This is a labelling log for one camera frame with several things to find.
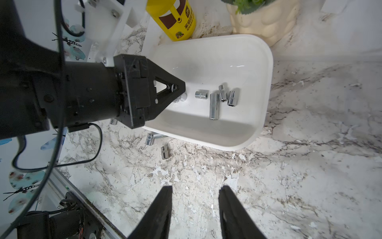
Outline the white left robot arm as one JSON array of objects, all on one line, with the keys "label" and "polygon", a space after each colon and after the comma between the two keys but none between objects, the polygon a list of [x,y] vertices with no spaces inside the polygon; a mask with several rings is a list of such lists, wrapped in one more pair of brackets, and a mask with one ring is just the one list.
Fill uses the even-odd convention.
[{"label": "white left robot arm", "polygon": [[134,26],[146,1],[80,3],[85,36],[99,44],[95,62],[66,62],[63,36],[68,30],[62,4],[54,1],[57,51],[29,40],[14,1],[1,1],[1,139],[25,136],[51,126],[80,130],[92,122],[115,118],[135,129],[155,119],[186,84],[166,70],[136,55],[115,55],[122,31]]}]

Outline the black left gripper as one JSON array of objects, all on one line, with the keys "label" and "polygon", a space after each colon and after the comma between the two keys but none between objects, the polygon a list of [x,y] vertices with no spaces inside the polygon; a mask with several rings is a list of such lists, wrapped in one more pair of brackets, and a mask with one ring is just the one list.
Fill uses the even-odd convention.
[{"label": "black left gripper", "polygon": [[[144,56],[115,56],[114,69],[121,85],[121,107],[117,119],[130,129],[145,126],[186,89],[183,80]],[[168,86],[156,92],[153,80]]]}]

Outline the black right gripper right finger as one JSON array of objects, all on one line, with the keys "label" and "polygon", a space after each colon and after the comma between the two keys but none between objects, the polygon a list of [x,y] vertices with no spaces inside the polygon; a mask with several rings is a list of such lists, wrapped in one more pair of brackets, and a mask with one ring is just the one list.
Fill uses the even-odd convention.
[{"label": "black right gripper right finger", "polygon": [[224,185],[219,191],[219,214],[224,239],[265,239],[232,189]]}]

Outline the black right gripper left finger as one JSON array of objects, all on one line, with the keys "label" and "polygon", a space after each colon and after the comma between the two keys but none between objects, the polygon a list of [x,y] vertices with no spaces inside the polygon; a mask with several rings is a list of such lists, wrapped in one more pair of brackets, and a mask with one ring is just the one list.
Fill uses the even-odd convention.
[{"label": "black right gripper left finger", "polygon": [[172,214],[172,186],[164,186],[128,239],[167,239]]}]

